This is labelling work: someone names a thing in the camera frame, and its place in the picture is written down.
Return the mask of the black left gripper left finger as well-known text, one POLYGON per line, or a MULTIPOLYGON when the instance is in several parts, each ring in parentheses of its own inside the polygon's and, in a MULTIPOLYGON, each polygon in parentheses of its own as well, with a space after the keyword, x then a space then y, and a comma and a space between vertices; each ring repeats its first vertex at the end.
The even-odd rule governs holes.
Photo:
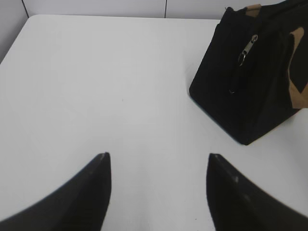
POLYGON ((96 155, 72 179, 1 221, 2 231, 99 231, 111 196, 109 153, 96 155))

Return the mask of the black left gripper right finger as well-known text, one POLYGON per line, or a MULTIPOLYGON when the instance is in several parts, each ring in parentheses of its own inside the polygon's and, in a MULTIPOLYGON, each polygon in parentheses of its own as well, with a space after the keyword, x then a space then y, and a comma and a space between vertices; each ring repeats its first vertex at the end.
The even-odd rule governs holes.
POLYGON ((308 218, 267 194, 220 154, 210 154, 206 197, 217 231, 306 231, 308 218))

